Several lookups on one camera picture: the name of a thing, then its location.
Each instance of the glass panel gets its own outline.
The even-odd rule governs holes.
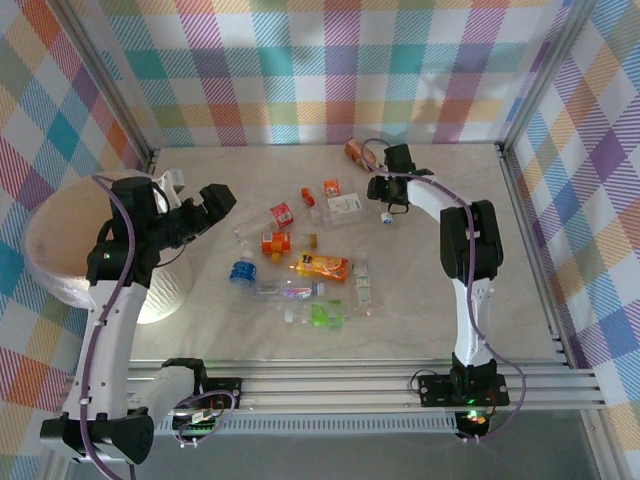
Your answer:
[[[559,411],[522,412],[504,434],[480,445],[463,445],[453,435],[219,435],[183,450],[161,436],[137,474],[167,480],[595,480],[594,465],[580,413]],[[127,469],[116,469],[129,478]],[[102,476],[93,465],[81,465],[74,478]]]

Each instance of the green plastic object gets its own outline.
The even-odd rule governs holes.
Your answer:
[[[311,304],[311,325],[314,327],[340,328],[344,323],[344,317],[344,309],[340,300]]]

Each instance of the orange label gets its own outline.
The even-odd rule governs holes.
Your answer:
[[[305,252],[296,268],[301,275],[320,275],[329,280],[344,283],[349,271],[349,260]]]
[[[327,198],[340,196],[340,182],[338,182],[338,179],[324,181],[324,196]]]
[[[289,232],[274,232],[262,234],[262,253],[289,253],[291,251],[291,234]]]
[[[286,203],[276,205],[271,209],[271,213],[273,213],[273,216],[276,217],[278,228],[284,228],[287,225],[291,225],[293,223],[293,213],[291,213],[291,209]]]

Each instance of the beige bowl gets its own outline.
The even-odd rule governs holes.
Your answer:
[[[143,175],[109,172],[113,179]],[[109,198],[91,177],[81,178],[58,190],[32,214],[23,235],[27,269],[36,282],[60,301],[79,308],[94,306],[89,295],[87,256],[105,221],[111,218]],[[173,259],[175,250],[161,252],[160,263]],[[138,323],[152,323],[182,305],[192,286],[184,255],[153,271],[147,300]]]

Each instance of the orange cap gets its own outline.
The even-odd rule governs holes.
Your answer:
[[[302,198],[304,199],[304,201],[307,202],[307,205],[309,207],[313,207],[316,204],[316,201],[313,198],[313,195],[311,195],[311,190],[309,190],[307,187],[300,190],[300,194],[302,195]]]

